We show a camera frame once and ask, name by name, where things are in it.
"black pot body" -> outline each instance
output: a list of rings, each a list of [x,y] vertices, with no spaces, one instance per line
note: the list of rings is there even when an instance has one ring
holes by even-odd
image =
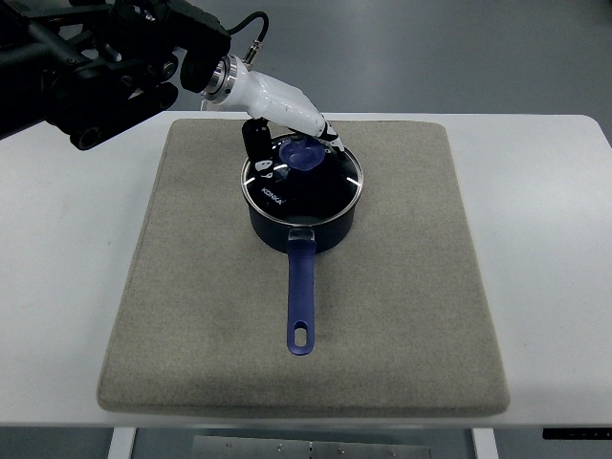
[[[315,233],[317,242],[317,253],[328,251],[337,245],[348,233],[353,225],[355,206],[347,209],[344,214],[317,225],[289,225],[275,221],[272,218],[262,215],[249,203],[249,214],[251,224],[259,238],[277,251],[287,252],[287,241],[289,231],[295,229],[308,229]]]

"white table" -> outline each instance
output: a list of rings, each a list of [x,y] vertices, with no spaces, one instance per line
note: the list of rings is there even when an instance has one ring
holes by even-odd
[[[168,127],[244,117],[166,112],[89,152],[46,123],[0,142],[0,425],[612,425],[612,149],[580,116],[327,117],[446,127],[510,387],[505,413],[281,423],[100,409],[98,374]]]

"gray floor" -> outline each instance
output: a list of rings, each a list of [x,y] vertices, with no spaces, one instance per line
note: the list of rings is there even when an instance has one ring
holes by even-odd
[[[271,27],[255,70],[299,87],[321,111],[583,114],[612,141],[608,0],[191,3],[226,27],[254,9],[266,11]],[[256,25],[246,28],[232,51],[242,55],[257,33]],[[200,102],[182,91],[173,108],[199,110]],[[536,428],[495,433],[502,459],[612,457],[609,442],[543,442]],[[188,457],[192,435],[142,431],[134,457]],[[104,457],[109,438],[106,429],[5,427],[0,459]]]

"handle hole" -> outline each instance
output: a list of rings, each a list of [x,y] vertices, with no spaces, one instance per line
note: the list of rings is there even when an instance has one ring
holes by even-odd
[[[304,347],[308,342],[308,332],[304,322],[298,322],[294,328],[294,344],[297,347]]]

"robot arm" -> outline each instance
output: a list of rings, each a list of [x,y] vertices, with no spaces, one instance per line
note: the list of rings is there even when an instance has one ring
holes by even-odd
[[[73,8],[19,12],[0,0],[0,139],[46,120],[79,149],[104,142],[169,108],[181,84],[343,151],[338,134],[298,89],[228,55],[230,32],[185,0],[71,0]],[[82,24],[68,40],[65,25]],[[87,57],[87,51],[95,54]]]

